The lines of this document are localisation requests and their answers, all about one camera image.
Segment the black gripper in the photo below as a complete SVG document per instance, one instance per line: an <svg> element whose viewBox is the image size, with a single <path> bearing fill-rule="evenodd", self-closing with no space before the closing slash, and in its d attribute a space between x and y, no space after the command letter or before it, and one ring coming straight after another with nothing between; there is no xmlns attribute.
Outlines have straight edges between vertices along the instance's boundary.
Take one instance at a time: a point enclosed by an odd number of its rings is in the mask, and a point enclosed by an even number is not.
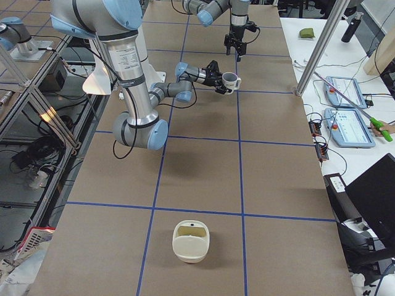
<svg viewBox="0 0 395 296"><path fill-rule="evenodd" d="M212 60L202 71L205 74L203 85L215 87L215 92L219 94L228 94L228 88L222 87L222 73L216 60Z"/></svg>
<svg viewBox="0 0 395 296"><path fill-rule="evenodd" d="M239 57L246 54L247 43L243 41L243 36L245 32L244 25L230 25L230 30L227 35L225 35L224 45L226 47L226 55L231 54L231 48L233 47Z"/></svg>

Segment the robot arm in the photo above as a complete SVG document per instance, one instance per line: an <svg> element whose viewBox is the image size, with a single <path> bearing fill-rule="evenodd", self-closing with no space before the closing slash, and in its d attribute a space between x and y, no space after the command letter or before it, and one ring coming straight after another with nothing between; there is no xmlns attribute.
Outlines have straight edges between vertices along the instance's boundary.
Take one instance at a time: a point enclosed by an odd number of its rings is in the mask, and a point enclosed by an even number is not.
<svg viewBox="0 0 395 296"><path fill-rule="evenodd" d="M222 14L230 11L230 29L225 35L224 46L227 55L230 55L233 47L237 53L238 61L246 54L247 42L243 41L245 30L256 31L254 22L249 20L248 9L250 1L182 1L182 7L186 13L196 15L201 25L208 27L213 24Z"/></svg>
<svg viewBox="0 0 395 296"><path fill-rule="evenodd" d="M116 141L124 146L160 149L167 140L168 123L155 108L166 97L180 102L191 99L193 83L214 87L216 92L230 92L216 61L206 68L190 67L180 62L176 83L153 83L147 86L136 39L143 13L139 1L52 1L53 27L79 38L98 38L109 51L110 70L122 88L127 111L113 125Z"/></svg>

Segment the person hand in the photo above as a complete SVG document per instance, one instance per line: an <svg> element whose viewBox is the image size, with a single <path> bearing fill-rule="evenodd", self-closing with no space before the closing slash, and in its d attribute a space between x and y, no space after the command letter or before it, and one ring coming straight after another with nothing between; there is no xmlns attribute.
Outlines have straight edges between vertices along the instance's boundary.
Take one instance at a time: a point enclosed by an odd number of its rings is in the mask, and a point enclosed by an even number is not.
<svg viewBox="0 0 395 296"><path fill-rule="evenodd" d="M389 134L394 134L395 133L395 126L394 125L389 125L385 122L381 122L383 126L380 128L375 127L373 123L370 124L370 127L376 137L382 137L382 131L387 131Z"/></svg>

